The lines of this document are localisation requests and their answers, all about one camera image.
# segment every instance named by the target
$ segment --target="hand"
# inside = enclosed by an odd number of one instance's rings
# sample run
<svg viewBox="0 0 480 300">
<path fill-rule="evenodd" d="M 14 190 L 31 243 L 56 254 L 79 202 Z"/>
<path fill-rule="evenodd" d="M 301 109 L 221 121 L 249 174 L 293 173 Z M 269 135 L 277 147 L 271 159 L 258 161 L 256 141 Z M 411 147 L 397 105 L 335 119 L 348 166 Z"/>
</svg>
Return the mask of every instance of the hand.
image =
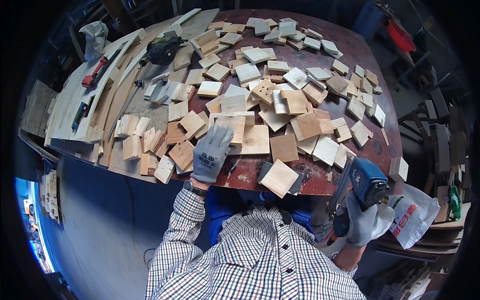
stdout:
<svg viewBox="0 0 480 300">
<path fill-rule="evenodd" d="M 228 145 L 233 138 L 231 127 L 210 127 L 205 137 L 193 149 L 193 173 L 190 177 L 201 182 L 215 183 L 227 158 Z"/>
<path fill-rule="evenodd" d="M 350 219 L 350 228 L 347 234 L 347 245 L 362 247 L 372 239 L 373 223 L 377 214 L 377 205 L 369 207 L 366 211 L 360 209 L 358 200 L 349 192 L 342 203 L 346 207 Z"/>
</svg>

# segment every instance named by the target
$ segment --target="person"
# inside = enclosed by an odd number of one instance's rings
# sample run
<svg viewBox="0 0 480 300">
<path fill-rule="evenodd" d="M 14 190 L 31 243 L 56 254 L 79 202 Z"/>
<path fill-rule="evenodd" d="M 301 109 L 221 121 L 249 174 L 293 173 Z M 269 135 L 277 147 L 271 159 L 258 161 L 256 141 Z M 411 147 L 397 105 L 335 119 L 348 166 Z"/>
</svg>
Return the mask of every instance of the person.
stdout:
<svg viewBox="0 0 480 300">
<path fill-rule="evenodd" d="M 145 299 L 365 299 L 352 278 L 371 239 L 376 206 L 362 212 L 352 197 L 346 198 L 346 245 L 328 257 L 316 248 L 311 229 L 276 205 L 223 216 L 217 243 L 205 253 L 194 245 L 207 190 L 232 137 L 230 127 L 215 125 L 194 148 L 193 173 L 152 259 Z"/>
</svg>

